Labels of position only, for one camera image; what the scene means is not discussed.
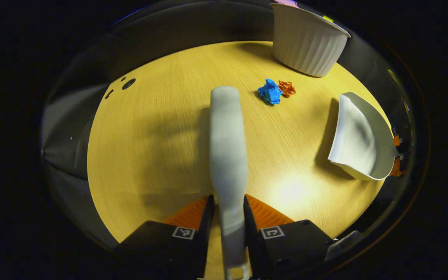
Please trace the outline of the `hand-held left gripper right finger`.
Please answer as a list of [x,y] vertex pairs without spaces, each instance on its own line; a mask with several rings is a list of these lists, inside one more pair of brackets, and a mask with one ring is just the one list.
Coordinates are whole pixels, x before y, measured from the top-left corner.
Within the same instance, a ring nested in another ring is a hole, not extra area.
[[318,280],[332,239],[310,220],[293,221],[251,195],[244,197],[253,280]]

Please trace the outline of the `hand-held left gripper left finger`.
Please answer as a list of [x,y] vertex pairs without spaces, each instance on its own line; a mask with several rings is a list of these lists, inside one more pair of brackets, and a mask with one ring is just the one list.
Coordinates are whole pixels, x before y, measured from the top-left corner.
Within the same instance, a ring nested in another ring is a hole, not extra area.
[[214,209],[214,197],[208,195],[163,222],[145,221],[115,252],[143,280],[204,278]]

